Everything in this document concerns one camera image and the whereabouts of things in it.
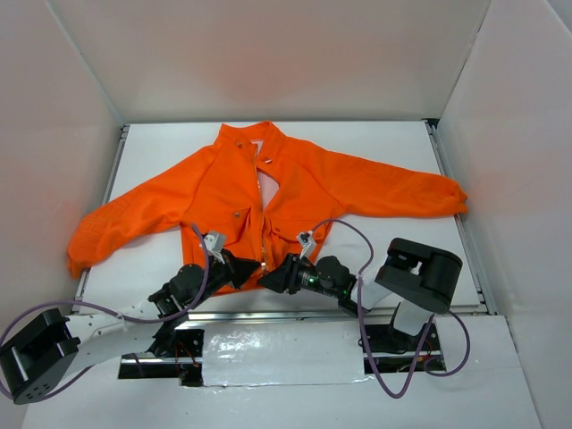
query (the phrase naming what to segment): jacket sleeve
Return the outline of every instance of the jacket sleeve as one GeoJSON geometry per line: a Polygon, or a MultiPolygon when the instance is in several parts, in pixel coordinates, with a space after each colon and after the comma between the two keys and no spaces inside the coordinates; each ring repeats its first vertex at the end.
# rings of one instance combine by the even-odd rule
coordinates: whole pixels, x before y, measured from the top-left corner
{"type": "Polygon", "coordinates": [[[302,163],[344,212],[433,217],[465,213],[467,195],[453,180],[322,149],[304,142],[302,163]]]}
{"type": "Polygon", "coordinates": [[[68,246],[68,268],[77,278],[140,235],[160,232],[181,222],[198,184],[215,159],[204,147],[166,172],[99,207],[81,222],[68,246]]]}

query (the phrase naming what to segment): orange fabric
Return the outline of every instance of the orange fabric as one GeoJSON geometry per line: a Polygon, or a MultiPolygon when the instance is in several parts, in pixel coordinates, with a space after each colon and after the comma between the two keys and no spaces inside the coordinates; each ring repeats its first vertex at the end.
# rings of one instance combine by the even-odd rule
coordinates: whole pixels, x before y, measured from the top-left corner
{"type": "MultiPolygon", "coordinates": [[[[190,229],[226,235],[237,257],[273,270],[289,252],[301,250],[296,236],[319,221],[344,214],[447,216],[466,212],[467,198],[446,177],[322,149],[282,134],[271,122],[237,129],[223,125],[212,146],[99,207],[78,226],[68,247],[73,277],[103,261],[130,240],[179,225],[185,264],[204,266],[190,229]],[[252,140],[264,141],[259,153],[252,140]],[[257,169],[280,188],[263,210],[257,169]]],[[[314,238],[315,258],[330,227],[314,238]]],[[[256,289],[261,270],[243,290],[256,289]]],[[[220,293],[234,292],[225,286],[220,293]]]]}

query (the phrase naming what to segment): jacket collar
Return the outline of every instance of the jacket collar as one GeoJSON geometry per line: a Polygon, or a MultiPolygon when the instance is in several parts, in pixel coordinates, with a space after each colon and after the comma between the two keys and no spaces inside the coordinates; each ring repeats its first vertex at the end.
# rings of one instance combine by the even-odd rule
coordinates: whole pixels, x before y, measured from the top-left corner
{"type": "Polygon", "coordinates": [[[287,136],[270,121],[255,123],[248,127],[232,127],[224,123],[219,131],[216,145],[235,146],[244,152],[250,160],[254,159],[257,145],[252,140],[263,140],[257,158],[263,161],[273,160],[280,152],[287,136]]]}

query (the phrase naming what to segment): metal zipper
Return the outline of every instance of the metal zipper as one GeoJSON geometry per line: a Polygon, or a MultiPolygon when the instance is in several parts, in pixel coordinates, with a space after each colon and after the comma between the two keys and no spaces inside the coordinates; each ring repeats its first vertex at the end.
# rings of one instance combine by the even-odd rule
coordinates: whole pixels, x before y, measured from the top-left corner
{"type": "Polygon", "coordinates": [[[260,266],[262,268],[262,275],[264,275],[266,274],[266,247],[265,247],[265,238],[263,235],[265,228],[265,207],[264,203],[262,202],[262,190],[260,189],[260,180],[258,179],[257,155],[258,155],[258,149],[256,149],[254,153],[254,174],[257,178],[258,200],[260,201],[260,214],[262,215],[262,222],[260,224],[260,244],[262,246],[262,262],[260,263],[260,266]]]}

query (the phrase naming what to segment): jacket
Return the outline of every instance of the jacket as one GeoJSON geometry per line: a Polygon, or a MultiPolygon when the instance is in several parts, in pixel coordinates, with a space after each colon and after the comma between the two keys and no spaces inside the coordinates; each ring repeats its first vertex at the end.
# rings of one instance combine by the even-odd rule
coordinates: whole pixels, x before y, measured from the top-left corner
{"type": "MultiPolygon", "coordinates": [[[[80,222],[68,247],[73,277],[134,238],[181,227],[185,264],[204,266],[190,224],[226,236],[236,257],[261,268],[243,290],[299,253],[296,236],[319,221],[344,214],[362,216],[448,216],[466,212],[465,193],[446,177],[413,172],[325,150],[284,135],[271,122],[246,128],[224,124],[213,145],[203,147],[166,172],[99,207],[80,222]],[[263,140],[258,150],[252,140],[263,140]],[[257,171],[279,183],[263,210],[257,171]]],[[[322,247],[331,225],[315,233],[322,247]]],[[[234,292],[225,286],[220,293],[234,292]]]]}

